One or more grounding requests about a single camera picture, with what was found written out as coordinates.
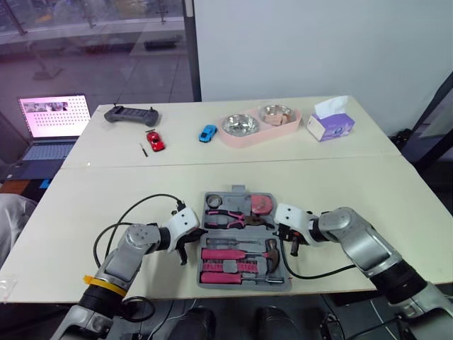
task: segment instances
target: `pink screwdriver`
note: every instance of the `pink screwdriver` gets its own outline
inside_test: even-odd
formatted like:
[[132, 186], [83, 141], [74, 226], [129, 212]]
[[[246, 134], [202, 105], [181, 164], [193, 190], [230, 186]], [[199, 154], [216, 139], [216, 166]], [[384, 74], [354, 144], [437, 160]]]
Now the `pink screwdriver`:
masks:
[[283, 283], [282, 278], [244, 278], [240, 273], [211, 273], [206, 271], [201, 273], [201, 283], [220, 283], [220, 284], [242, 284], [242, 280], [264, 281], [268, 283]]

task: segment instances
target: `black cable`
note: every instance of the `black cable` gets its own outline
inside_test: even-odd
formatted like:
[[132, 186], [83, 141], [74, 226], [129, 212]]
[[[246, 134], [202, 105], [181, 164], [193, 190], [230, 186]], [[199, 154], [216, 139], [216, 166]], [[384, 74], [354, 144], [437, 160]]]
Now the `black cable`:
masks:
[[383, 327], [383, 326], [386, 326], [386, 325], [388, 325], [388, 324], [391, 324], [392, 322], [396, 322], [397, 320], [398, 320], [398, 317], [395, 317], [395, 318], [393, 318], [393, 319], [390, 319], [389, 321], [382, 322], [381, 324], [377, 324], [376, 326], [370, 327], [370, 328], [368, 328], [368, 329], [366, 329], [366, 330], [364, 330], [364, 331], [360, 331], [359, 333], [356, 333], [356, 334], [350, 336], [350, 337], [347, 338], [346, 340], [353, 340], [353, 339], [356, 339], [356, 338], [358, 338], [358, 337], [360, 337], [360, 336], [363, 336], [363, 335], [365, 335], [365, 334], [371, 333], [371, 332], [375, 331], [375, 330], [378, 329], [378, 328], [381, 328], [381, 327]]
[[171, 313], [171, 310], [173, 309], [174, 303], [175, 303], [175, 300], [172, 300], [170, 308], [168, 309], [167, 315], [164, 317], [164, 320], [162, 320], [162, 322], [159, 324], [159, 326], [149, 335], [147, 340], [152, 340], [153, 339], [153, 335], [155, 335], [155, 333], [157, 333], [160, 330], [160, 328], [162, 328], [162, 326], [165, 324], [165, 322], [167, 321], [168, 317], [170, 316], [170, 313]]
[[128, 223], [128, 222], [119, 222], [119, 223], [115, 223], [114, 225], [110, 225], [108, 227], [106, 227], [99, 235], [98, 237], [96, 237], [96, 240], [93, 244], [93, 257], [94, 257], [94, 261], [96, 262], [96, 265], [99, 267], [101, 267], [101, 263], [99, 262], [99, 258], [98, 258], [98, 243], [99, 243], [99, 240], [101, 239], [101, 237], [110, 229], [112, 228], [118, 228], [120, 225], [131, 225], [132, 223]]
[[329, 271], [328, 273], [324, 273], [324, 274], [319, 274], [319, 275], [315, 275], [315, 276], [302, 276], [302, 275], [296, 274], [296, 273], [295, 273], [294, 271], [292, 271], [292, 269], [289, 267], [288, 260], [287, 260], [287, 258], [286, 258], [285, 245], [284, 245], [282, 239], [280, 239], [280, 248], [281, 248], [281, 250], [282, 250], [282, 259], [283, 259], [283, 263], [285, 264], [286, 269], [287, 269], [287, 270], [289, 271], [289, 273], [290, 273], [291, 275], [293, 275], [295, 278], [301, 278], [302, 280], [313, 280], [313, 279], [315, 279], [315, 278], [325, 278], [326, 276], [334, 275], [334, 274], [340, 273], [340, 272], [342, 272], [342, 271], [346, 271], [346, 270], [348, 270], [348, 269], [355, 268], [355, 265], [351, 264], [350, 266], [342, 267], [342, 268], [337, 269], [336, 271]]
[[338, 323], [338, 326], [340, 326], [340, 330], [341, 330], [341, 334], [343, 335], [343, 339], [346, 339], [346, 335], [345, 335], [345, 330], [343, 329], [343, 325], [341, 324], [340, 322], [340, 319], [337, 317], [337, 314], [333, 311], [333, 308], [329, 305], [329, 303], [327, 302], [326, 298], [324, 297], [323, 294], [320, 294], [320, 296], [322, 297], [322, 299], [324, 300], [324, 303], [326, 304], [327, 308], [331, 311], [331, 313], [333, 314], [333, 316], [336, 318], [336, 321]]
[[[130, 207], [129, 209], [126, 210], [126, 212], [124, 214], [122, 214], [122, 216], [120, 217], [120, 219], [118, 220], [117, 223], [121, 223], [122, 220], [126, 217], [126, 215], [128, 213], [130, 213], [130, 211], [132, 209], [134, 209], [135, 207], [137, 207], [139, 204], [143, 203], [144, 201], [146, 200], [149, 200], [151, 198], [155, 198], [155, 197], [169, 197], [169, 198], [172, 198], [174, 199], [178, 205], [182, 205], [183, 204], [183, 201], [180, 200], [179, 198], [173, 196], [173, 195], [169, 195], [167, 193], [156, 193], [154, 195], [150, 195], [150, 196], [147, 196], [141, 200], [139, 200], [138, 202], [136, 202], [134, 205], [132, 205], [132, 207]], [[107, 243], [107, 249], [105, 250], [105, 258], [107, 258], [108, 254], [110, 253], [110, 247], [112, 246], [112, 242], [113, 242], [113, 237], [115, 237], [115, 233], [117, 231], [117, 227], [114, 227], [113, 228], [113, 231], [112, 231], [112, 234], [110, 235], [110, 239], [108, 240], [108, 243]]]
[[[148, 304], [151, 307], [151, 312], [147, 316], [133, 318], [133, 317], [128, 315], [128, 312], [126, 311], [127, 304], [129, 304], [131, 301], [137, 301], [137, 300], [138, 301], [143, 301], [143, 302], [145, 302], [146, 304]], [[151, 318], [154, 315], [155, 312], [156, 312], [156, 306], [154, 306], [154, 303], [151, 300], [146, 299], [144, 296], [132, 296], [132, 297], [129, 297], [129, 298], [121, 301], [121, 317], [123, 319], [129, 321], [129, 322], [146, 321], [149, 318]]]

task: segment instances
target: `blue toy car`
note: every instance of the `blue toy car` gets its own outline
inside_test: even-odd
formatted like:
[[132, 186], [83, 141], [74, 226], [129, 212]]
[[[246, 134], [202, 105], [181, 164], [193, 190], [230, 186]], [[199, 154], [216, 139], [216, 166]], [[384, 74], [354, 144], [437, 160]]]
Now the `blue toy car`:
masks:
[[203, 129], [203, 132], [200, 133], [198, 139], [203, 143], [208, 143], [211, 141], [212, 136], [217, 132], [215, 125], [206, 125]]

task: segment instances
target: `stainless steel bowl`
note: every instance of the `stainless steel bowl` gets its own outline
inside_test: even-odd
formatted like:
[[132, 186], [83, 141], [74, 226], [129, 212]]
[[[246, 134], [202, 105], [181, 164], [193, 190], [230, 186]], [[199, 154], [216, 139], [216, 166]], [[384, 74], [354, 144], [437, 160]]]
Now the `stainless steel bowl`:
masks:
[[244, 137], [260, 130], [260, 123], [251, 115], [230, 115], [222, 123], [222, 129], [235, 137]]
[[260, 109], [260, 118], [263, 122], [266, 121], [266, 117], [279, 115], [279, 114], [287, 116], [286, 123], [294, 122], [296, 120], [294, 111], [291, 108], [288, 108], [287, 106], [268, 105], [268, 106], [264, 106]]

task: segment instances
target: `white tissue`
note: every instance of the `white tissue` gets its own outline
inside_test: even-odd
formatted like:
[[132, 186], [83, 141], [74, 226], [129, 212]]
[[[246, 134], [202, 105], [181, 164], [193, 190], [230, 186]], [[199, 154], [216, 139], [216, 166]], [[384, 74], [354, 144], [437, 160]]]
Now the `white tissue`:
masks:
[[331, 115], [338, 115], [340, 113], [346, 113], [345, 106], [348, 103], [348, 96], [340, 96], [322, 103], [316, 104], [314, 110], [319, 119], [330, 117]]

